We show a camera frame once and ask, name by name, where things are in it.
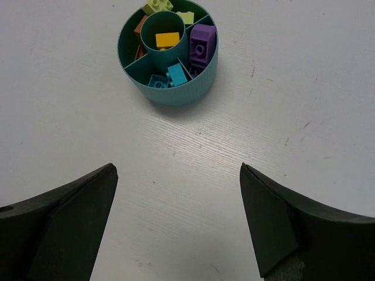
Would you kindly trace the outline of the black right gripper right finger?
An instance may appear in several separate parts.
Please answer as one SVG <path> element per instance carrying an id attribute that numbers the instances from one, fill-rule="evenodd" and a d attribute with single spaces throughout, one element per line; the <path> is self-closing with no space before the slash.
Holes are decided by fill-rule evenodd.
<path id="1" fill-rule="evenodd" d="M 240 187 L 264 280 L 374 279 L 374 218 L 319 203 L 247 164 Z"/>

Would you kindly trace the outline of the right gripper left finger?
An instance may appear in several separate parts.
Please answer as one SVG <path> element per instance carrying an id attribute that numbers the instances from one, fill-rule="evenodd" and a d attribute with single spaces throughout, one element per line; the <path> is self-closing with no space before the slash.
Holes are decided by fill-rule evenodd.
<path id="1" fill-rule="evenodd" d="M 117 183 L 109 163 L 1 207 L 1 280 L 90 280 Z"/>

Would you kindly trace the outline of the blue lego brick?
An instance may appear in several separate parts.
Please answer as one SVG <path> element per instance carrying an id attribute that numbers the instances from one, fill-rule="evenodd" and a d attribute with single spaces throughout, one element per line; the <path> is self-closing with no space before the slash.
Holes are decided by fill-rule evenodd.
<path id="1" fill-rule="evenodd" d="M 157 89 L 168 88 L 169 79 L 166 76 L 152 74 L 148 86 Z"/>
<path id="2" fill-rule="evenodd" d="M 188 81 L 180 63 L 168 67 L 166 76 L 171 87 L 182 85 Z"/>

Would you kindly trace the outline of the brown lego plate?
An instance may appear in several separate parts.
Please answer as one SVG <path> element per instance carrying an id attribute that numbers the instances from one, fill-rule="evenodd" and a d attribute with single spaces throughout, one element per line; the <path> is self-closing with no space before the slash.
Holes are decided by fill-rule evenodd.
<path id="1" fill-rule="evenodd" d="M 137 48 L 137 52 L 136 52 L 135 59 L 134 59 L 135 61 L 140 59 L 145 54 L 147 54 L 147 50 L 141 39 L 141 29 L 147 18 L 148 18 L 148 15 L 144 15 L 143 18 L 140 20 L 139 24 L 134 29 L 134 34 L 138 42 L 138 48 Z"/>

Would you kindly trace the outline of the purple sloped lego brick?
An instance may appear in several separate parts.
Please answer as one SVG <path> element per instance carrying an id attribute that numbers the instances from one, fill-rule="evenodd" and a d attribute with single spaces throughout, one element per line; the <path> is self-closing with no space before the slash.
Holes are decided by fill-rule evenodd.
<path id="1" fill-rule="evenodd" d="M 190 33 L 189 60 L 191 65 L 206 68 L 210 63 L 215 49 L 217 29 L 213 25 L 196 24 Z"/>

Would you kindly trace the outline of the long orange yellow lego brick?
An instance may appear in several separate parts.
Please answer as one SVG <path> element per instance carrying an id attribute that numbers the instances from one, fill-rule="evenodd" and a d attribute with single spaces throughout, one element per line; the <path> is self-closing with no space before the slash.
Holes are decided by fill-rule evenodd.
<path id="1" fill-rule="evenodd" d="M 180 42 L 180 34 L 179 32 L 157 33 L 155 41 L 158 50 L 166 50 L 176 46 Z"/>

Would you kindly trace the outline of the lime green lego brick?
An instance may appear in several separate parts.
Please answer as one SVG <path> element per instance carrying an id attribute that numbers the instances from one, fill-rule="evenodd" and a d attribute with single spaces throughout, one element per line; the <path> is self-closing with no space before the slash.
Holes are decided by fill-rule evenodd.
<path id="1" fill-rule="evenodd" d="M 146 15 L 160 11 L 171 11 L 172 9 L 173 5 L 169 0 L 147 0 L 146 4 L 142 7 Z"/>

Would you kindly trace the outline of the teal round divided container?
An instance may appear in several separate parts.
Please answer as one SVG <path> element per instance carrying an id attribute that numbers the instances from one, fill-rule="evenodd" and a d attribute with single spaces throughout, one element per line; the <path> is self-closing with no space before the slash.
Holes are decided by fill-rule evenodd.
<path id="1" fill-rule="evenodd" d="M 134 60 L 138 48 L 134 29 L 146 15 L 142 7 L 123 26 L 118 38 L 117 53 L 120 65 L 126 75 L 149 100 L 160 105 L 187 105 L 204 96 L 213 84 L 218 64 L 219 33 L 216 32 L 216 49 L 210 63 L 199 76 L 193 79 L 189 74 L 191 66 L 189 45 L 192 27 L 198 23 L 215 27 L 216 24 L 207 10 L 192 1 L 171 1 L 171 3 L 173 5 L 171 11 L 160 11 L 148 15 L 142 26 L 141 39 L 147 54 L 136 61 Z M 194 12 L 194 24 L 185 25 L 182 18 L 176 14 L 178 11 Z M 180 42 L 169 49 L 158 50 L 155 35 L 169 32 L 179 32 Z M 148 86 L 152 74 L 166 76 L 168 67 L 177 63 L 182 65 L 187 78 L 186 83 L 176 87 L 169 85 L 168 88 L 162 89 Z"/>

